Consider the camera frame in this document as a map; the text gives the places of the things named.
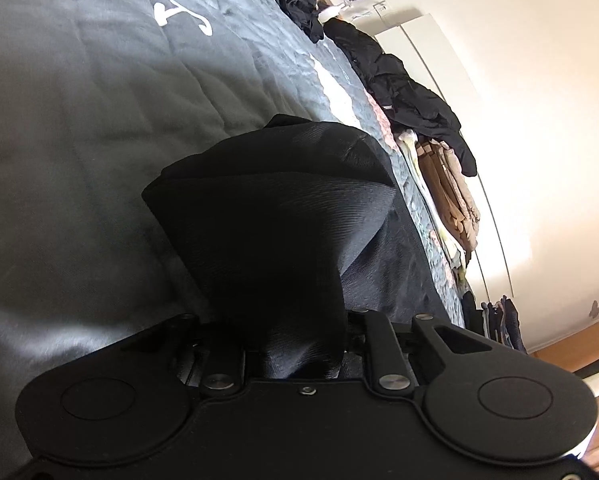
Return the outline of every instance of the black fabric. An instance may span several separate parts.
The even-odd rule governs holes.
[[[482,302],[482,320],[484,322],[484,337],[491,338],[491,324],[489,319],[488,305]]]
[[[390,159],[360,130],[276,116],[168,166],[142,196],[269,377],[336,376],[345,308],[448,319]]]
[[[414,81],[398,57],[384,54],[377,41],[354,25],[333,18],[324,23],[324,33],[351,62],[393,131],[401,133],[405,126],[421,136],[443,140],[457,155],[462,173],[477,174],[475,157],[459,134],[459,119],[444,99]]]
[[[521,339],[521,331],[519,330],[519,313],[513,302],[504,296],[502,298],[502,304],[504,307],[504,322],[506,325],[506,331],[511,339],[513,348],[527,354],[528,351],[524,346],[524,341]]]
[[[497,318],[495,317],[495,308],[488,302],[488,338],[497,341]]]
[[[324,39],[324,28],[317,16],[317,0],[276,0],[281,11],[304,31],[313,43]]]
[[[499,308],[498,305],[495,305],[495,336],[496,341],[503,344],[503,340],[505,337],[505,325],[503,324],[503,310]]]
[[[468,330],[479,335],[484,335],[484,316],[475,304],[475,295],[468,290],[461,299],[464,313],[464,324]]]

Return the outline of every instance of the brown clothing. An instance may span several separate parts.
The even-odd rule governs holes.
[[[434,140],[418,145],[419,167],[439,218],[467,253],[477,246],[480,214],[468,190],[457,156]]]

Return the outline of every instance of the black jacket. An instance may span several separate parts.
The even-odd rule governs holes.
[[[333,18],[324,24],[331,38],[351,62],[375,101],[383,108],[393,131],[412,128],[417,134],[443,140],[454,151],[466,176],[477,174],[473,153],[459,135],[461,124],[446,101],[414,81],[404,64],[354,25]]]

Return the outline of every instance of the white pattern on bedspread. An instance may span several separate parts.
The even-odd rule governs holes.
[[[352,121],[390,153],[460,323],[431,220],[361,82],[274,0],[0,0],[0,477],[29,457],[14,402],[33,377],[184,305],[204,316],[141,191],[277,113]]]

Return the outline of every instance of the hanging clothes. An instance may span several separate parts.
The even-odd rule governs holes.
[[[482,311],[475,306],[475,296],[468,290],[461,298],[464,314],[464,324],[468,330],[479,335],[484,335],[484,318]]]
[[[481,307],[482,318],[484,320],[484,337],[490,338],[491,327],[488,319],[488,304],[483,301]]]
[[[495,305],[493,305],[493,309],[495,310],[495,338],[498,343],[504,344],[506,326],[503,322],[502,303],[497,301]]]
[[[497,341],[497,317],[495,307],[490,301],[488,302],[488,338]]]
[[[385,54],[377,41],[354,25],[333,18],[324,23],[324,33],[346,55],[390,119],[394,134],[411,128],[420,136],[443,140],[457,155],[462,173],[477,174],[475,157],[459,133],[461,124],[444,99],[410,78],[398,57]]]
[[[524,346],[524,341],[521,339],[521,331],[519,329],[519,313],[513,302],[506,296],[502,296],[502,304],[504,309],[504,320],[506,323],[506,331],[511,339],[513,348],[527,354],[528,351]]]

